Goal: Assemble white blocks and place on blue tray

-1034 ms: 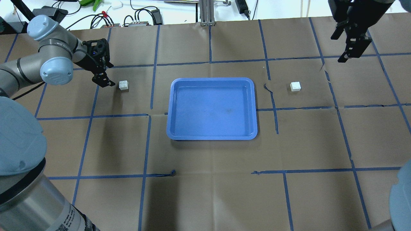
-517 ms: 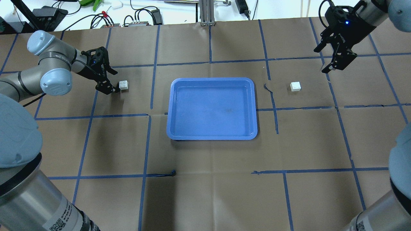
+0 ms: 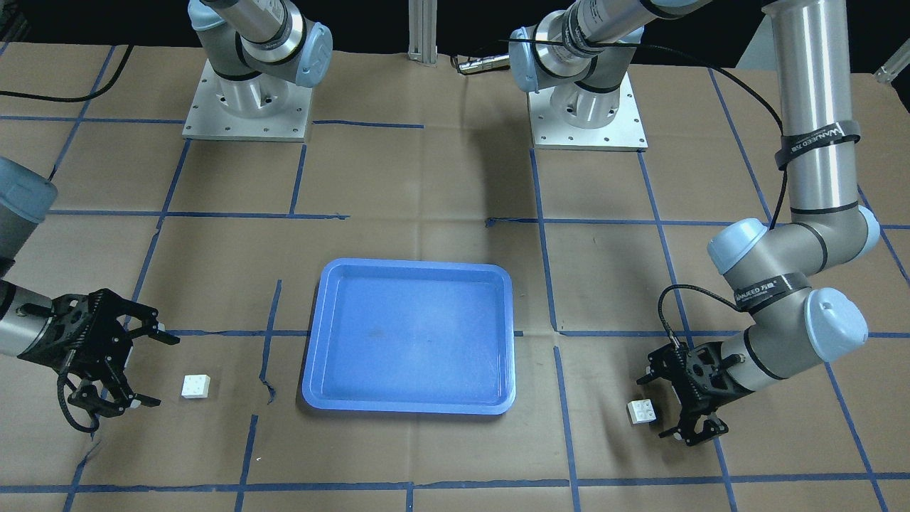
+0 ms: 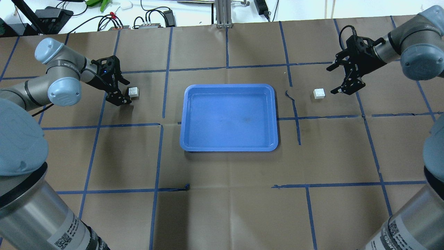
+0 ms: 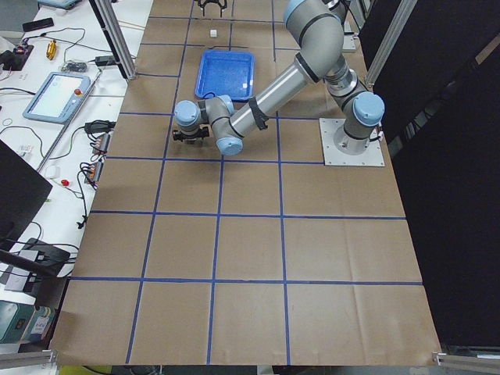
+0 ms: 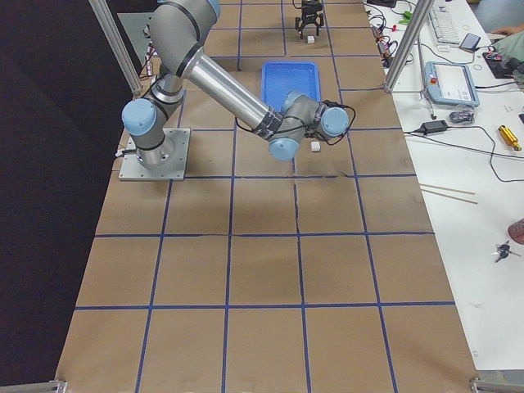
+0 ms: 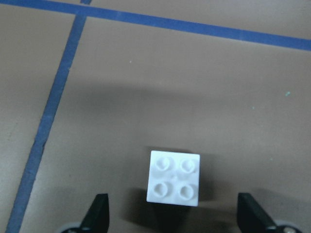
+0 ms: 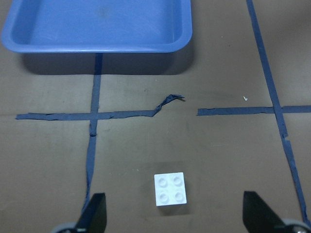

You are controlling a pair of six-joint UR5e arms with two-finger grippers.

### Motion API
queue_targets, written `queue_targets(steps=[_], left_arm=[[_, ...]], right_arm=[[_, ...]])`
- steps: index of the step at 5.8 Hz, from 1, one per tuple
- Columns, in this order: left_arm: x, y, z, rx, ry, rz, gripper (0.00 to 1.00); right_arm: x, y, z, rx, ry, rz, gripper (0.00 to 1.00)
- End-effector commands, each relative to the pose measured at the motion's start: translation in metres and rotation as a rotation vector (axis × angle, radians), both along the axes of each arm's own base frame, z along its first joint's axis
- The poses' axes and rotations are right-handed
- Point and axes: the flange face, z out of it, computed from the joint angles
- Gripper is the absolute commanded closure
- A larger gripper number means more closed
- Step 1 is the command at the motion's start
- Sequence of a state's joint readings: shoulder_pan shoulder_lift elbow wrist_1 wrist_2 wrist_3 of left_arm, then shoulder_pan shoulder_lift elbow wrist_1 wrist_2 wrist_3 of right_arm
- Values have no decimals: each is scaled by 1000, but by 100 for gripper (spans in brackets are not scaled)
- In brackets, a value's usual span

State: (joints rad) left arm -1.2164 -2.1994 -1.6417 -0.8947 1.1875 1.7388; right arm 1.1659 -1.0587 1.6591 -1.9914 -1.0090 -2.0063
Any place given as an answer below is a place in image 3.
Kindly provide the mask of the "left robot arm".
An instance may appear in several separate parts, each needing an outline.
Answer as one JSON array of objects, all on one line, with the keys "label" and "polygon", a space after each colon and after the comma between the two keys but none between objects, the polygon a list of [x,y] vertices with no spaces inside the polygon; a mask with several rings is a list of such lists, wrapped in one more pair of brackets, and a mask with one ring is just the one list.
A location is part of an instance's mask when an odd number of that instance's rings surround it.
[{"label": "left robot arm", "polygon": [[[614,97],[651,21],[674,20],[702,1],[575,1],[514,30],[511,74],[528,93]],[[847,16],[844,1],[764,1],[778,72],[781,135],[776,166],[787,223],[745,218],[712,238],[707,252],[734,298],[725,305],[753,324],[723,341],[689,348],[669,324],[669,343],[651,352],[640,385],[664,379],[680,403],[678,424],[660,433],[696,445],[726,433],[723,406],[867,341],[867,321],[838,289],[810,277],[877,245],[880,226],[857,195]]]}]

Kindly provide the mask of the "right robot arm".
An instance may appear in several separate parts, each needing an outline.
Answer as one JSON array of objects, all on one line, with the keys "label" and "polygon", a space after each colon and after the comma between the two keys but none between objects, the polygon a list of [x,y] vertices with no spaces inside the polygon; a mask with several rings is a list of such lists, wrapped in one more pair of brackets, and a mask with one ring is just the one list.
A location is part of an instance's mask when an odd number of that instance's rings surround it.
[{"label": "right robot arm", "polygon": [[[453,58],[462,75],[509,67],[522,91],[551,90],[563,123],[601,129],[621,104],[620,86],[647,23],[698,9],[670,1],[575,1],[505,42],[506,55]],[[225,129],[266,127],[294,140],[306,123],[311,91],[331,64],[328,26],[303,16],[292,1],[191,1],[191,25],[207,52],[208,98],[219,107],[204,120]],[[13,268],[33,231],[46,219],[58,189],[14,160],[2,159],[2,273]],[[150,306],[110,289],[50,298],[2,281],[2,353],[55,373],[58,405],[72,428],[93,433],[100,418],[121,416],[159,399],[134,392],[126,366],[141,337],[179,342]]]}]

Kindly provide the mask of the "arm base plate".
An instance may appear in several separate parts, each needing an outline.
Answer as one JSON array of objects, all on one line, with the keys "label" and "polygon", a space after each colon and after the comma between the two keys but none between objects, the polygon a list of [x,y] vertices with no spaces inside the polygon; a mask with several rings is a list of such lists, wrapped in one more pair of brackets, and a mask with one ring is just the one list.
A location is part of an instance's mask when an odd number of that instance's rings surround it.
[{"label": "arm base plate", "polygon": [[527,97],[536,149],[643,151],[649,146],[628,74],[617,90],[605,94],[566,84]]},{"label": "arm base plate", "polygon": [[205,62],[182,136],[209,142],[305,142],[313,90],[269,75],[231,81]]}]

